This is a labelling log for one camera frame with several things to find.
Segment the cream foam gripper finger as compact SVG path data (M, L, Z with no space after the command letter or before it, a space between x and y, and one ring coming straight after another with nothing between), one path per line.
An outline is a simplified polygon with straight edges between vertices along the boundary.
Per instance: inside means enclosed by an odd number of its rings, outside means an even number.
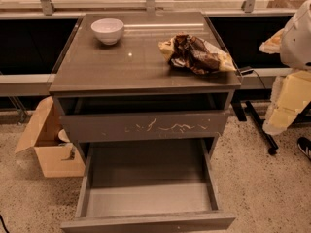
M273 36L271 36L269 39L267 39L260 45L259 50L261 52L268 54L279 53L281 48L283 32L284 32L283 29L277 31Z

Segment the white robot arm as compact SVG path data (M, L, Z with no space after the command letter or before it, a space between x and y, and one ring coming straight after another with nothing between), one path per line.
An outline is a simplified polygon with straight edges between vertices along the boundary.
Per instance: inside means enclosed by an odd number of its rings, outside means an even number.
M263 42L259 50L279 53L283 64L290 68L311 69L311 0L305 1L284 28Z

